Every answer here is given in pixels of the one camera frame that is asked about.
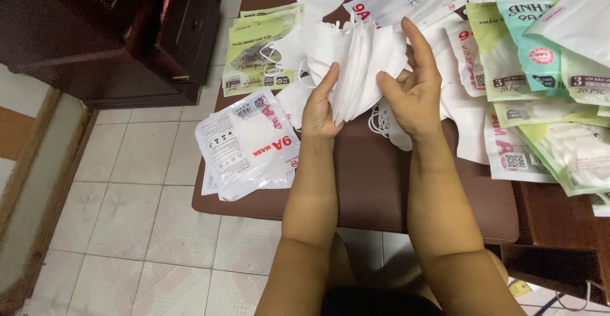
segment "teal mask package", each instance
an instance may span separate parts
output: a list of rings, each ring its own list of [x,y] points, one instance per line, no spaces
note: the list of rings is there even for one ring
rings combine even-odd
[[[545,12],[553,0],[496,0],[505,24],[517,45],[517,56],[532,91],[569,98],[561,80],[560,46],[539,35],[523,33]]]

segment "hand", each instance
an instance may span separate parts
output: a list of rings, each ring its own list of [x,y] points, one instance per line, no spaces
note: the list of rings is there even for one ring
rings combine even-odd
[[[442,134],[438,112],[442,79],[430,44],[416,25],[407,18],[400,25],[411,42],[407,57],[413,72],[403,70],[397,80],[386,72],[379,72],[377,85],[400,127],[415,141],[420,141],[429,135]]]
[[[333,62],[331,69],[316,87],[305,104],[302,118],[303,136],[322,136],[324,138],[334,138],[343,128],[344,123],[338,127],[332,120],[331,104],[328,102],[328,94],[335,86],[339,78],[339,64]]]

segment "wooden cabinet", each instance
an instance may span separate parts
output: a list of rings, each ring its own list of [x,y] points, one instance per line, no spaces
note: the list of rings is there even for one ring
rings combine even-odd
[[[0,62],[97,108],[194,105],[220,0],[0,0]]]

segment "wooden baseboard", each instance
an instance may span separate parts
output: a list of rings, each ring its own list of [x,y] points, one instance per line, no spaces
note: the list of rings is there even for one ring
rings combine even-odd
[[[46,134],[49,123],[51,123],[51,118],[55,113],[61,96],[61,91],[49,87],[49,91],[47,91],[44,101],[38,110],[32,131],[27,138],[24,148],[21,150],[19,159],[13,168],[13,173],[10,175],[9,181],[7,181],[4,188],[4,194],[0,199],[0,243],[3,241],[6,228],[9,226],[9,220],[15,210],[15,205],[19,200],[21,190],[25,185],[40,143],[44,138],[44,134]]]
[[[49,248],[55,226],[64,208],[64,203],[72,186],[72,180],[76,175],[76,170],[95,125],[97,115],[98,110],[87,108],[79,126],[72,135],[57,180],[47,200],[44,216],[38,227],[38,234],[30,249],[24,275],[10,289],[0,293],[0,315],[3,315],[4,312],[14,312],[19,309],[24,300],[31,297],[32,292],[34,292],[44,256]]]

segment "left hand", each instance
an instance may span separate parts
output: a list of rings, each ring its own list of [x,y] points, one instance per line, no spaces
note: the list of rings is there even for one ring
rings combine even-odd
[[[333,62],[331,69],[316,87],[305,104],[302,118],[303,136],[334,138],[345,124],[342,122],[338,127],[332,120],[332,108],[328,102],[328,94],[335,86],[339,78],[339,64]]]

